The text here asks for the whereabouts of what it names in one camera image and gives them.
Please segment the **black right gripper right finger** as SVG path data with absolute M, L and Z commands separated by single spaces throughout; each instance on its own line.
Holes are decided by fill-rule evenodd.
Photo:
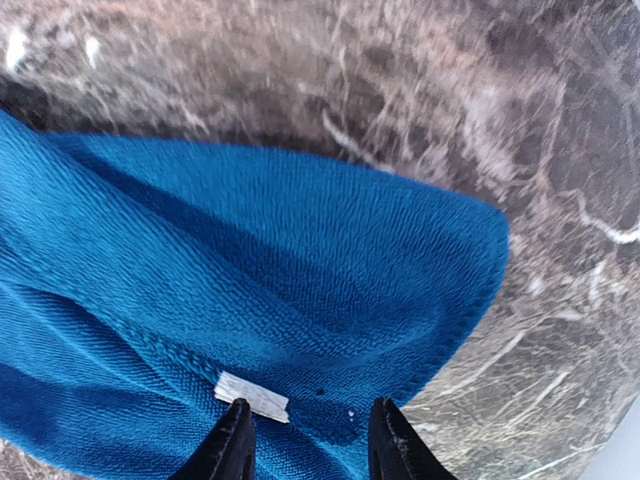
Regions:
M 371 480 L 456 480 L 390 398 L 377 398 L 368 430 Z

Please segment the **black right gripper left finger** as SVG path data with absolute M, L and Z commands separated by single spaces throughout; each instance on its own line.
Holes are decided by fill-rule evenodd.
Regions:
M 256 430 L 250 404 L 235 399 L 170 480 L 252 480 Z

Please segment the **royal blue microfiber towel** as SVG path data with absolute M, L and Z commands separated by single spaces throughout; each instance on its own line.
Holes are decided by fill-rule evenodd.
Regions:
M 378 397 L 408 403 L 500 289 L 504 215 L 252 146 L 41 133 L 1 117 L 1 436 L 96 479 L 165 479 L 237 377 L 260 479 L 364 479 Z

